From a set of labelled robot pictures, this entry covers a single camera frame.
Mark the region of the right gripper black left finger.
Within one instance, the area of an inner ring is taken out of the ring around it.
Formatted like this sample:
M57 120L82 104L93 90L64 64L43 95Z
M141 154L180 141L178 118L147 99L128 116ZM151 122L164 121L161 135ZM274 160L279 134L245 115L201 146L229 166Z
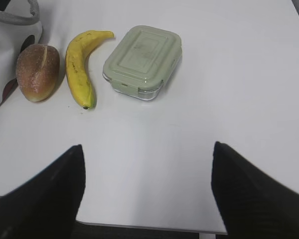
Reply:
M0 239L68 239L85 191L81 145L0 197Z

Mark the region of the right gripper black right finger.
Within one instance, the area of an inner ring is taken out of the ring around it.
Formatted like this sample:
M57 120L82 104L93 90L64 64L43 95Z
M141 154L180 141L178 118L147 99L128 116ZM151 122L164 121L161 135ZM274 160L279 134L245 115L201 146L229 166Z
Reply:
M216 142L211 189L228 239L299 239L299 194Z

